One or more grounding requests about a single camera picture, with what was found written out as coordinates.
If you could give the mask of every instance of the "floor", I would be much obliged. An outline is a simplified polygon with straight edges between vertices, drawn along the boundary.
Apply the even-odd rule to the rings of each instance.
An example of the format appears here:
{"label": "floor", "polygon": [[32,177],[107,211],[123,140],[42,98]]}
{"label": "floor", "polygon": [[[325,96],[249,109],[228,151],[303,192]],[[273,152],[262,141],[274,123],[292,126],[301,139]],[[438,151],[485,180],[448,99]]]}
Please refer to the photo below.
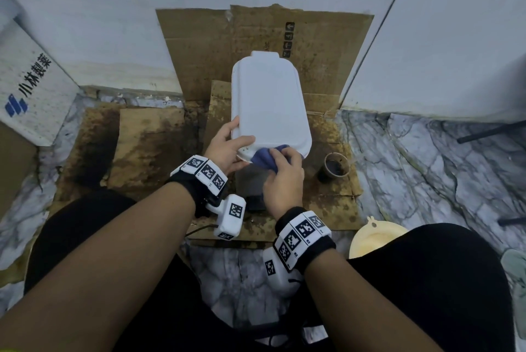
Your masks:
{"label": "floor", "polygon": [[[105,101],[115,101],[102,96]],[[180,102],[139,101],[141,106]],[[61,166],[73,145],[82,113],[95,101],[78,96],[54,147],[40,151],[39,184],[29,176],[12,209],[0,222],[0,270],[21,255],[45,218]],[[459,145],[456,138],[489,129],[488,124],[435,121],[397,114],[341,111],[342,135],[359,158],[364,189],[360,215],[372,215],[408,229],[434,222],[471,228],[497,251],[526,250],[521,226],[500,227],[498,218],[526,216],[526,130]],[[345,254],[353,232],[335,232]],[[266,283],[260,250],[188,246],[191,264],[202,282],[204,301],[233,327],[274,322],[287,302]],[[0,288],[0,315],[22,297],[23,283]],[[526,345],[520,345],[526,351]]]}

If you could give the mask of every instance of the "small cup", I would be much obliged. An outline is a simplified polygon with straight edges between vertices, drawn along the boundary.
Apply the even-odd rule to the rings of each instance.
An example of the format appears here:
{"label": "small cup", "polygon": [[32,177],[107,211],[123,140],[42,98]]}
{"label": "small cup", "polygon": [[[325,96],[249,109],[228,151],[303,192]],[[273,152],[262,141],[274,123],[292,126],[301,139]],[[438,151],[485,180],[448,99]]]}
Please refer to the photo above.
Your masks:
{"label": "small cup", "polygon": [[340,153],[330,153],[325,156],[324,165],[316,177],[322,183],[332,182],[334,179],[345,177],[351,171],[351,164],[346,156]]}

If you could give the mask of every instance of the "yellow lid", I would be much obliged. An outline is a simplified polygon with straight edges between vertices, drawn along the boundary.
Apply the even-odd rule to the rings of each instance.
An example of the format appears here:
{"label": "yellow lid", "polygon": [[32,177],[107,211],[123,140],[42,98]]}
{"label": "yellow lid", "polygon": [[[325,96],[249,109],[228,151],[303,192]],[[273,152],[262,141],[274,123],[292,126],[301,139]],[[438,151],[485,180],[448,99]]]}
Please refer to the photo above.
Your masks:
{"label": "yellow lid", "polygon": [[374,217],[368,216],[367,224],[352,238],[349,259],[369,254],[407,232],[405,227],[396,223],[377,221]]}

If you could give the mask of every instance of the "black cable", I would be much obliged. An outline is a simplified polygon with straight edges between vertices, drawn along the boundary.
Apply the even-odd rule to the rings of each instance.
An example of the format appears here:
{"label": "black cable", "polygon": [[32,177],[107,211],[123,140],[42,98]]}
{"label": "black cable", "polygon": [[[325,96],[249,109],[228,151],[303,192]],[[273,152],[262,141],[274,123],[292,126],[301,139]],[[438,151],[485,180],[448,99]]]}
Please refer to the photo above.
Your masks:
{"label": "black cable", "polygon": [[203,230],[203,229],[207,229],[208,227],[217,228],[217,225],[214,224],[214,225],[206,225],[206,226],[200,227],[199,229],[195,229],[195,230],[192,230],[190,233],[187,233],[185,235],[185,237],[188,237],[190,234],[194,234],[197,231],[200,231],[200,230]]}

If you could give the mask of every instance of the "blue cloth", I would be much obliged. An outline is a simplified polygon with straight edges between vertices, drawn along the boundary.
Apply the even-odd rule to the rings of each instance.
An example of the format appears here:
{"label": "blue cloth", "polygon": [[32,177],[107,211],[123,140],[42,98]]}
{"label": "blue cloth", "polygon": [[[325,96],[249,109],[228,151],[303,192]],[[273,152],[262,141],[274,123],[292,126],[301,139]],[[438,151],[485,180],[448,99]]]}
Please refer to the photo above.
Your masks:
{"label": "blue cloth", "polygon": [[[282,144],[281,146],[275,147],[275,149],[281,151],[288,146],[288,144]],[[269,148],[264,147],[257,150],[254,156],[252,157],[252,163],[256,164],[257,166],[260,166],[261,168],[271,169],[274,172],[278,173],[278,167],[276,165],[276,162],[274,161],[273,156],[270,154]]]}

